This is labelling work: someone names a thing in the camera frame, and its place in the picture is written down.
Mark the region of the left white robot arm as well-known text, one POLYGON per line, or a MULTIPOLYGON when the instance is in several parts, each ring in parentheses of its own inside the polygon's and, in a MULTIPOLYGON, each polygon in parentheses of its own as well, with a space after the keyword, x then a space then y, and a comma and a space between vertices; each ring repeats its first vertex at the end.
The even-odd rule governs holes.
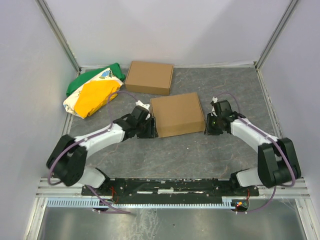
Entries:
POLYGON ((52 175, 67 187, 77 183, 98 189, 109 181, 101 170, 86 167, 87 159, 94 153, 133 137, 154 139, 158 137, 156 119, 149 104, 137 101, 132 113, 112 121, 108 126, 89 134, 71 137, 63 135, 46 162, 50 179, 52 175))

